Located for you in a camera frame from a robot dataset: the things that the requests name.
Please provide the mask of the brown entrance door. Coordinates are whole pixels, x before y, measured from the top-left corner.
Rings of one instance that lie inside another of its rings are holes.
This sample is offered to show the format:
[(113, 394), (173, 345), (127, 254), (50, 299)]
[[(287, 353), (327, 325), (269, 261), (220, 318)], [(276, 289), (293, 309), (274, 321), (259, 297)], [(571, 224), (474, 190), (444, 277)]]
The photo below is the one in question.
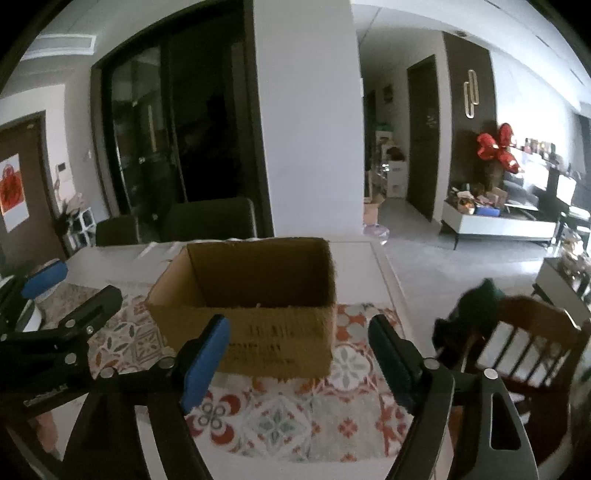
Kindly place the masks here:
[(45, 114), (1, 126), (1, 275), (26, 275), (67, 258), (49, 173)]

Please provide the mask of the red fu poster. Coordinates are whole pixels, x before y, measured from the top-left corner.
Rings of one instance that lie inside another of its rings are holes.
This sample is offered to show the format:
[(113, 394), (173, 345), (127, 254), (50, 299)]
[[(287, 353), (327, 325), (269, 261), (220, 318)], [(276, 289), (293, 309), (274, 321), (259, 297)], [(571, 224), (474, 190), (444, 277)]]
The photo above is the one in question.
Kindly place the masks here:
[(6, 231), (11, 232), (29, 218), (19, 155), (3, 160), (0, 167), (1, 215)]

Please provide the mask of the dark chair far left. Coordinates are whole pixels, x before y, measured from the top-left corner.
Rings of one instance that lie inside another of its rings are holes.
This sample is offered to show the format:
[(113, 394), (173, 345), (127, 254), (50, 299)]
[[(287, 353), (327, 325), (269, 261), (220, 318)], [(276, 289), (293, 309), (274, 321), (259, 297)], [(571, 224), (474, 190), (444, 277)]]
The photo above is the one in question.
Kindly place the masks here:
[(109, 218), (96, 225), (96, 245), (98, 247), (136, 245), (138, 243), (138, 222), (133, 215)]

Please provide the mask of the dark chair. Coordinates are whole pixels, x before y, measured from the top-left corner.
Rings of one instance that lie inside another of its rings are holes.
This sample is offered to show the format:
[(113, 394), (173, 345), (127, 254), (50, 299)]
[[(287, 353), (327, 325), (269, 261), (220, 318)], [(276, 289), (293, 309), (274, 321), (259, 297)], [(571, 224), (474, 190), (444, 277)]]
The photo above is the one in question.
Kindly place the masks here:
[(138, 222), (133, 215), (109, 218), (96, 225), (96, 245), (98, 247), (136, 245), (138, 243)]
[(238, 197), (176, 204), (159, 236), (163, 242), (256, 238), (252, 201)]

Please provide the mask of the dark garment on chair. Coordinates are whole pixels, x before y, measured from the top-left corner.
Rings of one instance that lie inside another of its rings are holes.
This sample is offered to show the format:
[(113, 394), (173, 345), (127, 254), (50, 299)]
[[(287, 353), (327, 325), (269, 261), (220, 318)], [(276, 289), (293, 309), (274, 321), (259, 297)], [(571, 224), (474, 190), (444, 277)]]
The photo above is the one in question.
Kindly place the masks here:
[(465, 292), (445, 319), (435, 321), (432, 343), (438, 361), (459, 369), (470, 351), (484, 347), (498, 324), (499, 302), (505, 294), (492, 279)]

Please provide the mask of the patterned table runner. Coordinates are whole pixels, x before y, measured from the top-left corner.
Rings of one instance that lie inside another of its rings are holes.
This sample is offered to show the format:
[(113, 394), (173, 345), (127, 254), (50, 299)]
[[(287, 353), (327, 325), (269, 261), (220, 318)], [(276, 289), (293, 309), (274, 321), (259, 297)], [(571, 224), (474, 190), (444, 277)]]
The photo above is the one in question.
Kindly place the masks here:
[[(89, 341), (93, 376), (147, 370), (173, 349), (144, 305), (145, 284), (127, 288), (122, 308)], [(43, 329), (98, 290), (68, 283), (40, 301)], [(321, 379), (276, 380), (216, 373), (200, 406), (187, 419), (197, 442), (231, 454), (291, 462), (356, 462), (396, 457), (412, 416), (390, 393), (373, 350), (368, 324), (383, 314), (405, 337), (398, 312), (374, 304), (338, 306), (332, 365)]]

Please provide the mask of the brown wooden chair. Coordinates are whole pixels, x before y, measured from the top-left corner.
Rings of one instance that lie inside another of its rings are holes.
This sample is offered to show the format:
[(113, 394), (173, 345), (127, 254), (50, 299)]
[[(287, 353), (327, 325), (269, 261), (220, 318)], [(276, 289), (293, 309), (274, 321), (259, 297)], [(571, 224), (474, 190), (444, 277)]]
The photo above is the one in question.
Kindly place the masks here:
[(471, 371), (493, 369), (520, 415), (552, 391), (567, 394), (590, 340), (590, 321), (526, 296), (506, 296), (496, 306), (488, 336), (473, 345)]

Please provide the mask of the coffee table with items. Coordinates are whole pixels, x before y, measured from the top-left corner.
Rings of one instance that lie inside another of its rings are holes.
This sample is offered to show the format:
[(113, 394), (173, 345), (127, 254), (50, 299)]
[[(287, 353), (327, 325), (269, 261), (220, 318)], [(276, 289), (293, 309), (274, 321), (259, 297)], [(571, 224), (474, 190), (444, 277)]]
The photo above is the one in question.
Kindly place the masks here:
[(566, 227), (533, 283), (533, 296), (566, 310), (576, 323), (590, 317), (589, 233), (588, 228)]

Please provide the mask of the dark chair far right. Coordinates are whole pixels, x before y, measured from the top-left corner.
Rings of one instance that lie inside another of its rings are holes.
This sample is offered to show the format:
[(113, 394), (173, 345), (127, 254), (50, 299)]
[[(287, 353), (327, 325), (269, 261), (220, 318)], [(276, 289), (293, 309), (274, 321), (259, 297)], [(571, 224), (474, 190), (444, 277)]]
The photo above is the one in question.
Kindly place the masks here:
[(238, 197), (176, 204), (159, 236), (163, 242), (256, 238), (252, 201)]

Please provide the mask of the dark glass sliding door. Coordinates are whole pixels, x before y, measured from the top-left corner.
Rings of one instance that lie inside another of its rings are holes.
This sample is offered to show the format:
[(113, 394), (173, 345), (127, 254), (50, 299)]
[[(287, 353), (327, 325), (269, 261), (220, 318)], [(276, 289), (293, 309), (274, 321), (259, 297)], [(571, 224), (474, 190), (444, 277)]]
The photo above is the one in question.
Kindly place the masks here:
[(107, 211), (161, 230), (175, 205), (246, 198), (273, 236), (254, 5), (196, 1), (92, 66), (90, 118)]

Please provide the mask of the white tv cabinet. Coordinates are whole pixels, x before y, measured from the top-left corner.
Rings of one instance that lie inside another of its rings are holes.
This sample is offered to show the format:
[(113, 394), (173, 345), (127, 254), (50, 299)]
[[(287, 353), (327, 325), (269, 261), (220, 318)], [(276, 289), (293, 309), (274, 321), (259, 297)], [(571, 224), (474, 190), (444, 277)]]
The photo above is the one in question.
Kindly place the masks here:
[(492, 217), (461, 213), (449, 203), (442, 212), (442, 229), (454, 232), (454, 249), (461, 240), (515, 240), (548, 244), (554, 237), (555, 222), (526, 218)]

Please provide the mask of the brown cardboard box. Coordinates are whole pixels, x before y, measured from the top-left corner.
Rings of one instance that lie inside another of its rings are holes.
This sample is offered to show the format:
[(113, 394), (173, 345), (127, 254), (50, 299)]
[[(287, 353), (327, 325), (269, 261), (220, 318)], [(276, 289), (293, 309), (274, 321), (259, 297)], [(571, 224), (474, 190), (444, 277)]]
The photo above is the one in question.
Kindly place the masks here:
[(228, 319), (224, 373), (288, 380), (331, 370), (337, 293), (325, 239), (187, 244), (145, 305), (174, 350), (198, 337), (214, 315)]

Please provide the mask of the red foil balloon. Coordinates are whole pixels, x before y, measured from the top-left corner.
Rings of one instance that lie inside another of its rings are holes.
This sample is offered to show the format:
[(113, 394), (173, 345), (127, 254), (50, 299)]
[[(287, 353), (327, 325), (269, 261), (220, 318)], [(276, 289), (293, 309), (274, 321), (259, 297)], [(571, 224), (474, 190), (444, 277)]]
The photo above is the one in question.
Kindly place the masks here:
[(498, 161), (505, 171), (518, 174), (520, 165), (511, 153), (513, 145), (513, 129), (509, 123), (503, 123), (494, 137), (488, 133), (481, 133), (477, 137), (477, 155), (483, 161)]

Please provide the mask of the dark hallway door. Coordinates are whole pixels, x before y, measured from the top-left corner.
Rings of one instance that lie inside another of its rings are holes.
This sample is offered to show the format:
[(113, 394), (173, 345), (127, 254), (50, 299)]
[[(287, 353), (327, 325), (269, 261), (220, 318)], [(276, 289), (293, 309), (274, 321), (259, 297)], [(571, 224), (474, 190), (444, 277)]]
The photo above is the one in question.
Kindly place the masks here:
[(410, 112), (408, 201), (433, 219), (440, 146), (440, 109), (436, 56), (407, 70)]

